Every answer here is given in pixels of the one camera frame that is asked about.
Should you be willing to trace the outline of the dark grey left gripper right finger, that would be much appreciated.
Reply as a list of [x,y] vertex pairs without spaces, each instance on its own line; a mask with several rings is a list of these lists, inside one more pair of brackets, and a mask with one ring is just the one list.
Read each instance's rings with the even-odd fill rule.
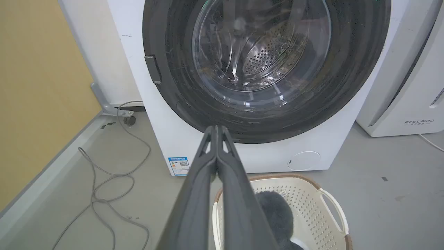
[[257,201],[229,131],[216,127],[216,168],[222,187],[219,250],[277,250],[279,246]]

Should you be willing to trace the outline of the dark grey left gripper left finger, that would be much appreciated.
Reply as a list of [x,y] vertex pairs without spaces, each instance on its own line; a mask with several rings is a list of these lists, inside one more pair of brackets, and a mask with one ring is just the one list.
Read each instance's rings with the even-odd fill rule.
[[157,250],[206,250],[211,182],[216,174],[217,126],[209,126],[177,196]]

